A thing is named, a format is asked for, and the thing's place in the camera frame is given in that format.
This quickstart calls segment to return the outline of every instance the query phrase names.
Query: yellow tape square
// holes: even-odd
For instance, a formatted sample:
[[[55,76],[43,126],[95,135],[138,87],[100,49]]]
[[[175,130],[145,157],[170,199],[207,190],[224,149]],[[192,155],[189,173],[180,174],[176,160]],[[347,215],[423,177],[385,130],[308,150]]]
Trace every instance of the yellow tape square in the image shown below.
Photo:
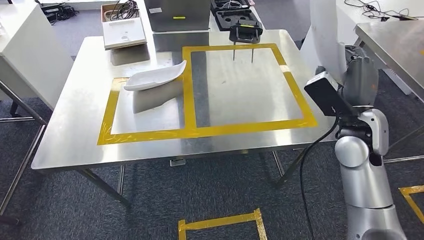
[[[246,49],[271,49],[272,53],[283,72],[287,84],[293,94],[297,105],[300,108],[303,118],[267,121],[267,122],[252,122],[252,123],[237,123],[219,126],[197,127],[195,99],[192,79],[192,52],[206,51],[226,51],[226,50],[246,50]],[[167,129],[144,132],[128,132],[112,134],[112,125],[114,123],[115,112],[118,104],[119,92],[122,84],[128,78],[115,78],[112,81],[112,87],[109,93],[109,98],[104,111],[103,121],[100,127],[97,145],[118,144],[143,142],[166,139],[188,139],[212,137],[229,134],[244,134],[263,131],[273,131],[281,129],[306,128],[317,126],[317,121],[314,118],[312,110],[302,95],[299,86],[287,67],[278,46],[275,43],[266,44],[243,44],[243,45],[218,45],[218,46],[185,46],[182,48],[182,59],[187,61],[185,70],[176,81],[182,81],[183,86],[183,111],[184,111],[184,128]]]
[[[191,223],[186,223],[186,220],[178,221],[178,240],[187,239],[187,230],[200,230],[214,228],[224,225],[239,224],[255,221],[257,227],[257,233],[260,240],[267,240],[267,233],[265,232],[264,221],[262,220],[261,211],[256,209],[253,213],[247,213],[236,216],[226,216],[216,219],[209,219],[204,221],[196,221]]]
[[[421,220],[421,223],[424,224],[424,215],[420,208],[417,206],[415,201],[410,196],[411,194],[424,193],[424,185],[421,186],[410,186],[410,187],[400,187],[400,192],[403,197],[406,199],[408,204],[411,206],[412,210],[416,214],[416,216]]]

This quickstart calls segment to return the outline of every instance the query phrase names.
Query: white dish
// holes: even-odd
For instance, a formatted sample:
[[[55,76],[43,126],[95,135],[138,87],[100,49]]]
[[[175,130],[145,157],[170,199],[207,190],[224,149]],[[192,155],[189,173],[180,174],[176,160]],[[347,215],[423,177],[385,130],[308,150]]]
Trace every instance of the white dish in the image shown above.
[[[127,91],[141,91],[164,85],[183,74],[186,63],[183,60],[178,65],[138,72],[128,79],[123,88]]]

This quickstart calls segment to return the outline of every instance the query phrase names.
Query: steel table edge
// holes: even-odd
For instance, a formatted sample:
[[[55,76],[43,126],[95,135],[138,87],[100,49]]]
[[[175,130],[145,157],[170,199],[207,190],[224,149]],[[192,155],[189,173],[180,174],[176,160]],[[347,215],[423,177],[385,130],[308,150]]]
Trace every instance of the steel table edge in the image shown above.
[[[321,141],[320,143],[335,142],[335,141],[336,141],[335,139],[329,139],[329,140],[325,139]],[[186,155],[179,155],[179,156],[129,159],[129,160],[122,160],[122,161],[94,163],[94,164],[86,164],[86,165],[78,165],[78,166],[64,166],[64,167],[52,167],[52,168],[33,168],[31,166],[31,169],[42,174],[50,174],[50,173],[57,173],[57,172],[82,170],[82,169],[96,169],[96,168],[104,168],[104,167],[118,167],[122,165],[133,165],[133,164],[137,164],[144,161],[201,159],[201,158],[208,158],[208,157],[222,157],[222,156],[237,155],[237,154],[259,154],[259,153],[272,152],[272,151],[295,150],[295,149],[303,149],[307,147],[309,144],[311,144],[311,142],[298,143],[298,144],[285,145],[285,146],[271,146],[271,147],[258,147],[258,148],[251,148],[251,149],[202,152],[202,153],[186,154]]]
[[[398,62],[396,62],[392,56],[387,52],[383,51],[380,45],[378,45],[371,37],[369,37],[364,30],[361,28],[361,24],[356,25],[355,33],[359,37],[361,42],[364,42],[371,51],[373,51],[381,60],[396,73],[400,79],[424,102],[424,88],[417,83],[406,71],[403,69]]]

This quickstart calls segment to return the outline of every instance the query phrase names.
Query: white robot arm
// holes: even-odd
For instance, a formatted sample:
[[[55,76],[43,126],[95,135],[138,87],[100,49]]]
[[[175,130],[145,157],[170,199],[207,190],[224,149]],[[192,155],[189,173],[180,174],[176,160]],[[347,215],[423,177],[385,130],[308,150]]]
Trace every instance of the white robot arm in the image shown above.
[[[335,154],[347,206],[347,239],[406,240],[383,162],[389,149],[388,122],[372,107],[378,72],[359,46],[338,42],[336,0],[311,0],[310,11],[324,72],[305,90],[326,116],[340,119]]]

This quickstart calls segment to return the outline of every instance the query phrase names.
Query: white box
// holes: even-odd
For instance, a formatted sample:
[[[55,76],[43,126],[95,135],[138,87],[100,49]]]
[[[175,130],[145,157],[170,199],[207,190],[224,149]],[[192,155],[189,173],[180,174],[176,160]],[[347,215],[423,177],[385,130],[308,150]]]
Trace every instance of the white box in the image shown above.
[[[105,17],[105,12],[112,11],[115,4],[101,6],[101,24],[103,26],[104,49],[117,49],[129,46],[145,44],[147,42],[143,29],[140,12],[130,19],[109,20]]]

